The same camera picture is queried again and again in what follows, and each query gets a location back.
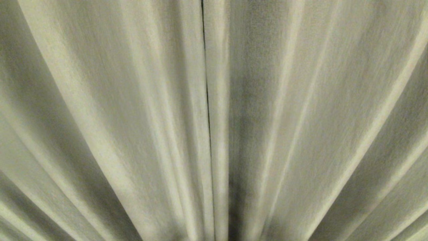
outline fabric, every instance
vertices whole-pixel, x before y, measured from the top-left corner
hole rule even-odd
[[[0,1],[0,239],[428,239],[428,3]]]

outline sheer curtain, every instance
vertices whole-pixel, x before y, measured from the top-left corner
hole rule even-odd
[[[428,239],[426,1],[0,1],[0,239]]]

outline curtain fold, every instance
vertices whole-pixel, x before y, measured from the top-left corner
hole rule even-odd
[[[425,240],[428,6],[0,2],[2,240]]]

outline white curtain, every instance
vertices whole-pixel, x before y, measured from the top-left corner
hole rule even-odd
[[[0,1],[0,239],[428,240],[428,2]]]

